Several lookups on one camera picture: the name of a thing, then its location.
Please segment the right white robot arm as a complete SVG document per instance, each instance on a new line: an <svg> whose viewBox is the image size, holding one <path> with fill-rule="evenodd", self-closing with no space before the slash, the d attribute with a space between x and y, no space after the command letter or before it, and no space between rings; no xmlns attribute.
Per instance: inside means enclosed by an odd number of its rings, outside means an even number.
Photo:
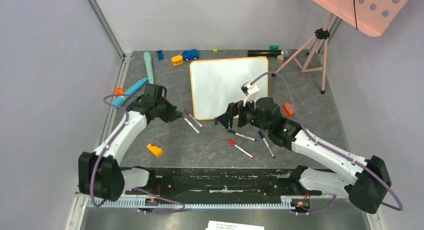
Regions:
<svg viewBox="0 0 424 230"><path fill-rule="evenodd" d="M331 170L322 172L298 166L288 184L293 193L308 190L347 197L355 207L369 214L375 214L383 205L392 185L383 159L349 153L312 135L299 123L284 117L271 97L230 103L214 122L229 130L235 116L238 127L251 125L264 130L275 145L314 159Z"/></svg>

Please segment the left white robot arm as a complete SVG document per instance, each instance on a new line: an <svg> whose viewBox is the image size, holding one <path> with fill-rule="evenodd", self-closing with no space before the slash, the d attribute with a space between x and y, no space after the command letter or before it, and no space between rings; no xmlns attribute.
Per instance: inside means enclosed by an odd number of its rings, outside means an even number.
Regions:
<svg viewBox="0 0 424 230"><path fill-rule="evenodd" d="M159 118L170 123L181 115L178 108L167 100L164 86L147 84L144 93L124 109L122 120L106 140L93 151L82 152L79 156L79 192L90 196L96 207L105 201L117 201L123 193L135 188L145 194L153 193L157 180L150 176L147 169L122 169L120 163L135 138L152 120Z"/></svg>

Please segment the green whiteboard marker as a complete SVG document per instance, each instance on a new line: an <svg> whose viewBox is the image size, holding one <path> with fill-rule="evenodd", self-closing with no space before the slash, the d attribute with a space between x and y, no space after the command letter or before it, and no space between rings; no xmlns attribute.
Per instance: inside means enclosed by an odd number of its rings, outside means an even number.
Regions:
<svg viewBox="0 0 424 230"><path fill-rule="evenodd" d="M200 134L200 130L198 130L184 115L181 115L181 118L187 122L187 124L197 133Z"/></svg>

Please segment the orange framed whiteboard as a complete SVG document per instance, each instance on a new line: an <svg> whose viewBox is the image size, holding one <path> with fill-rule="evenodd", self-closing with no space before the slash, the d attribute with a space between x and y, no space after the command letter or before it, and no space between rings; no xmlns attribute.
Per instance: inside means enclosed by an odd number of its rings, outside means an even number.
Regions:
<svg viewBox="0 0 424 230"><path fill-rule="evenodd" d="M269 70L266 57L195 60L189 65L192 113L197 120L213 120L228 104L245 98L240 89Z"/></svg>

